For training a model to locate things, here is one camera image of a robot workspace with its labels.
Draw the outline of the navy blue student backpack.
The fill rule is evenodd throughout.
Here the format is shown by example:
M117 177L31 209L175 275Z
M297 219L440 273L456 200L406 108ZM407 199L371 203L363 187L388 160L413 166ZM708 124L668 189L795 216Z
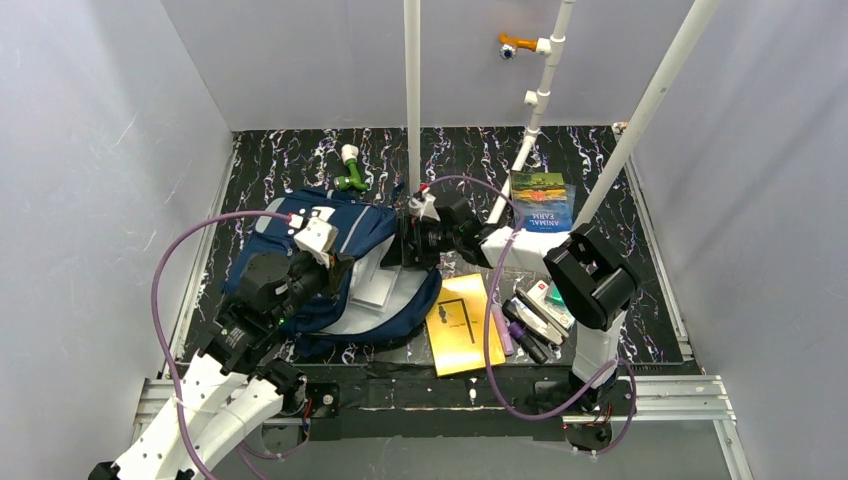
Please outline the navy blue student backpack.
M359 201L346 192L305 188L274 199L266 210L267 216L257 221L233 262L222 286L226 296L244 289L250 264L261 263L278 272L280 259L293 263L302 252L295 238L313 218L336 229L333 250L350 259L348 268L336 277L318 263L319 288L308 288L307 299L278 319L278 333L294 341L299 357L325 356L353 343L403 342L425 323L442 287L436 268L399 271L383 309L354 300L379 286L380 263L396 238L395 209Z

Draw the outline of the grey white photography portfolio book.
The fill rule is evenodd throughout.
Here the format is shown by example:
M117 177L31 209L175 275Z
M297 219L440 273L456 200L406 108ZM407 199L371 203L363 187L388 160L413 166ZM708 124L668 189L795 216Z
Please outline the grey white photography portfolio book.
M384 312L399 274L398 266L381 267L379 263L358 261L353 269L348 305Z

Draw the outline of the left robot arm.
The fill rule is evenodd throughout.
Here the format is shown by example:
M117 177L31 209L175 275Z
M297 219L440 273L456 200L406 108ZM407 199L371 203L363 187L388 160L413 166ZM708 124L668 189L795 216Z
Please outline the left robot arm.
M92 479L208 479L263 420L301 396L306 377L263 358L283 321L316 296L335 300L355 260L341 253L254 254L175 391L118 459Z

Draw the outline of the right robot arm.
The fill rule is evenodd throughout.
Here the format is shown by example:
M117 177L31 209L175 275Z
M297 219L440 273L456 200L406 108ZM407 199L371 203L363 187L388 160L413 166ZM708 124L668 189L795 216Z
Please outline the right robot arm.
M400 214L385 267L434 267L444 253L495 270L518 268L547 275L576 321L573 389L597 400L616 377L623 321L641 281L628 260L594 226L534 233L483 223L467 199L448 192L417 192Z

